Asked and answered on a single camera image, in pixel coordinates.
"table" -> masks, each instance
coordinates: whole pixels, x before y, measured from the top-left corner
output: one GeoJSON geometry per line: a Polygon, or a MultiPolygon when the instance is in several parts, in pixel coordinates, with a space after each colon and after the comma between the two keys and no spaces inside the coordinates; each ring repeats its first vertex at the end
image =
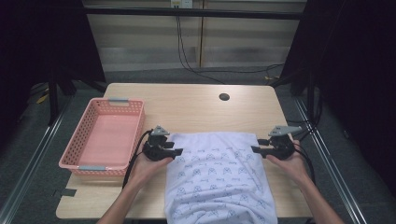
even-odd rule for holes
{"type": "MultiPolygon", "coordinates": [[[[134,84],[113,83],[105,97],[128,97],[145,102],[144,129],[162,125],[170,133],[246,132],[268,138],[276,125],[286,125],[273,88],[267,86],[134,84]],[[227,93],[230,99],[219,98],[227,93]]],[[[271,162],[263,160],[279,217],[311,217],[303,194],[271,162]]],[[[165,172],[162,169],[137,195],[127,217],[165,218],[163,212],[165,172]]],[[[122,178],[71,174],[67,189],[74,197],[63,196],[59,218],[99,218],[121,191],[122,178]]]]}

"pink plastic basket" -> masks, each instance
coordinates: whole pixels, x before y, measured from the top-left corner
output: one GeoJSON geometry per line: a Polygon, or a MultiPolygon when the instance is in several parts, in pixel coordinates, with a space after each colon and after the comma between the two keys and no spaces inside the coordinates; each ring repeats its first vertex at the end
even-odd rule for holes
{"type": "Polygon", "coordinates": [[[144,118],[143,101],[91,99],[59,166],[76,175],[125,175],[144,118]]]}

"human arm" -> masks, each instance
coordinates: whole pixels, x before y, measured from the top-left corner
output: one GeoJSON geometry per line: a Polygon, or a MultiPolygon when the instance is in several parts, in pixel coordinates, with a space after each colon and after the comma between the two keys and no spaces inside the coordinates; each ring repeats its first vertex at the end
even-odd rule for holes
{"type": "Polygon", "coordinates": [[[308,204],[309,209],[318,224],[323,223],[344,223],[344,221],[334,212],[327,201],[323,198],[318,188],[310,179],[304,167],[302,156],[294,152],[288,159],[280,161],[278,158],[268,155],[268,161],[279,166],[290,179],[292,179],[301,190],[308,204]]]}
{"type": "Polygon", "coordinates": [[[97,223],[123,223],[139,190],[146,185],[156,171],[172,160],[172,158],[165,158],[161,161],[150,161],[143,153],[140,154],[134,163],[128,183],[97,223]]]}

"white cloth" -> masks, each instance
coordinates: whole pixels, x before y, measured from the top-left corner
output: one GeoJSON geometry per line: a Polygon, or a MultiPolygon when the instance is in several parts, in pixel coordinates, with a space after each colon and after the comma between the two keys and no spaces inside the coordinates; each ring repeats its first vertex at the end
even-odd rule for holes
{"type": "Polygon", "coordinates": [[[277,223],[253,133],[173,133],[183,148],[167,166],[168,223],[277,223]]]}

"white wall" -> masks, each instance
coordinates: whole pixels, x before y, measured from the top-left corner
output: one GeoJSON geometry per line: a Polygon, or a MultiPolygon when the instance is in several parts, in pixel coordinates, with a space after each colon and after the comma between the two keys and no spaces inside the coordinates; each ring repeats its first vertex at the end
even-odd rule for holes
{"type": "MultiPolygon", "coordinates": [[[[84,4],[170,7],[170,0],[84,0],[84,4]]],[[[193,1],[194,8],[224,10],[301,12],[304,5],[304,0],[193,1]]],[[[89,15],[88,18],[105,71],[181,67],[175,17],[89,15]]],[[[191,66],[282,63],[298,25],[297,21],[225,18],[180,18],[180,22],[191,66]]]]}

